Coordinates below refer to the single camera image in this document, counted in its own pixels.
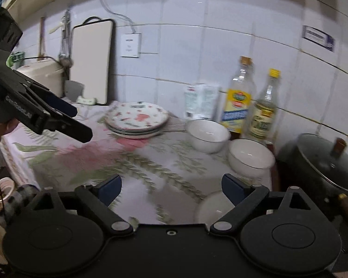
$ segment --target white cutting board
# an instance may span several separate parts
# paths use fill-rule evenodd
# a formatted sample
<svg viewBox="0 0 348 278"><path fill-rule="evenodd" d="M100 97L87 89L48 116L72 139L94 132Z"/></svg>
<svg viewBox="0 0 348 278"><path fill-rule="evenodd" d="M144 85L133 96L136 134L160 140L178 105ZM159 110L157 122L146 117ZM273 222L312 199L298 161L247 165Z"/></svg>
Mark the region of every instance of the white cutting board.
<svg viewBox="0 0 348 278"><path fill-rule="evenodd" d="M73 29L70 80L84 85L84 98L96 98L100 104L107 103L112 29L112 20Z"/></svg>

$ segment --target electrical socket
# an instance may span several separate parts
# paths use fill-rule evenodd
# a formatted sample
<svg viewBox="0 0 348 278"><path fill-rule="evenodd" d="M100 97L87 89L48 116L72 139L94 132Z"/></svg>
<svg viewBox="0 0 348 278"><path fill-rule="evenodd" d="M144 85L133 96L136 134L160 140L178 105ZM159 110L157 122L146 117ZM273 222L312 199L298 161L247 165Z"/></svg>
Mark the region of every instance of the electrical socket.
<svg viewBox="0 0 348 278"><path fill-rule="evenodd" d="M121 36L121 56L139 57L141 51L141 33L123 34Z"/></svg>

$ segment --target floral tablecloth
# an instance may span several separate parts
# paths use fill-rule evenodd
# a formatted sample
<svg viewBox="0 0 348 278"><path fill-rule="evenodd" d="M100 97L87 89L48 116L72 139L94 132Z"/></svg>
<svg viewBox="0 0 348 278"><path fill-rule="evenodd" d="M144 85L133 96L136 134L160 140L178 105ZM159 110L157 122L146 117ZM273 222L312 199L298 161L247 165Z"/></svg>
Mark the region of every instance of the floral tablecloth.
<svg viewBox="0 0 348 278"><path fill-rule="evenodd" d="M59 132L37 135L22 124L3 137L0 149L17 184L72 191L120 174L122 191L110 208L123 219L133 225L190 224L199 203L221 190L223 174L237 176L227 164L225 150L206 155L186 142L185 132L169 132L181 125L176 118L159 136L129 140L113 135L104 125L113 104L75 106L75 119L93 130L89 143ZM269 176L246 182L271 185Z"/></svg>

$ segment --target bottle with yellow cap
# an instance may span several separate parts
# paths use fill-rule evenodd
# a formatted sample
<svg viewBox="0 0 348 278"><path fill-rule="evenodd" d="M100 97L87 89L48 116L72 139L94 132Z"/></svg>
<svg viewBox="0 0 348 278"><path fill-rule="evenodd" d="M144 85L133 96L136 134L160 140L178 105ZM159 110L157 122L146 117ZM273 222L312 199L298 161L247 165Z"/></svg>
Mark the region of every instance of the bottle with yellow cap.
<svg viewBox="0 0 348 278"><path fill-rule="evenodd" d="M277 108L279 76L279 70L269 69L268 83L256 100L244 138L264 142L268 137Z"/></svg>
<svg viewBox="0 0 348 278"><path fill-rule="evenodd" d="M251 79L251 58L240 58L240 69L233 77L227 93L221 124L238 138L248 113L255 85Z"/></svg>

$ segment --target bowl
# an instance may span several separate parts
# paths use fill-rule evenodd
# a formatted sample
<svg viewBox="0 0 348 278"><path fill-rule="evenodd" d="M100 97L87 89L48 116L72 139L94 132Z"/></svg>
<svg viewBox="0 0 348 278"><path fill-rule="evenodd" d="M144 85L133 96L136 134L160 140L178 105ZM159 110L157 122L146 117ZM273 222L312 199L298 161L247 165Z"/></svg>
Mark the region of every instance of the bowl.
<svg viewBox="0 0 348 278"><path fill-rule="evenodd" d="M230 167L244 177L261 177L275 164L273 153L259 142L236 139L229 143Z"/></svg>
<svg viewBox="0 0 348 278"><path fill-rule="evenodd" d="M202 153L217 153L231 138L223 125L204 119L192 120L186 124L187 141Z"/></svg>
<svg viewBox="0 0 348 278"><path fill-rule="evenodd" d="M213 192L197 206L194 222L195 224L205 224L209 230L212 224L225 216L234 207L222 191Z"/></svg>
<svg viewBox="0 0 348 278"><path fill-rule="evenodd" d="M5 177L0 180L0 188L3 193L3 200L6 201L14 191L15 183L10 177Z"/></svg>

